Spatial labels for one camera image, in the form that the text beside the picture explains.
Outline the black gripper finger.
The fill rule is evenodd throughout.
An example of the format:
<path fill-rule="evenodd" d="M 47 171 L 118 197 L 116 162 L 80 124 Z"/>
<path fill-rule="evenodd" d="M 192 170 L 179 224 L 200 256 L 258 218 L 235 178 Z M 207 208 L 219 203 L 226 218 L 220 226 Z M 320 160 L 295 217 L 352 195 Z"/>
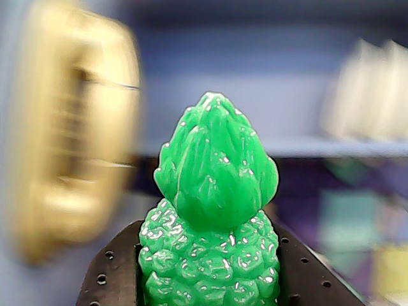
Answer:
<path fill-rule="evenodd" d="M 118 233 L 92 260 L 76 301 L 79 306 L 143 304 L 142 273 L 138 264 L 141 221 Z"/>
<path fill-rule="evenodd" d="M 359 306 L 365 301 L 312 250 L 282 225 L 274 224 L 279 238 L 279 305 Z"/>

